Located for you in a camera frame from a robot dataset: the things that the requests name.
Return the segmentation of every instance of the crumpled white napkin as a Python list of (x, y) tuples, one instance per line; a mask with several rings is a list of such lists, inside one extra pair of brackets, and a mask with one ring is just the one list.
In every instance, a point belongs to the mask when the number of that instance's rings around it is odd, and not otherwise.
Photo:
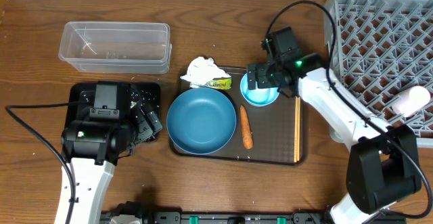
[(205, 85), (208, 81), (219, 78), (231, 78), (231, 76), (218, 68), (212, 58), (203, 57), (194, 59), (188, 66), (187, 74), (181, 76), (181, 79), (195, 85)]

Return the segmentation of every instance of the carrot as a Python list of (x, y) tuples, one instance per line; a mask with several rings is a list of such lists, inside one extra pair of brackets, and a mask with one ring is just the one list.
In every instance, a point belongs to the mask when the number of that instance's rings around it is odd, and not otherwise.
[(246, 149), (252, 148), (252, 133), (250, 128), (250, 122), (248, 121), (248, 115), (246, 114), (246, 109), (241, 106), (241, 127), (242, 127), (242, 141), (244, 142), (244, 147)]

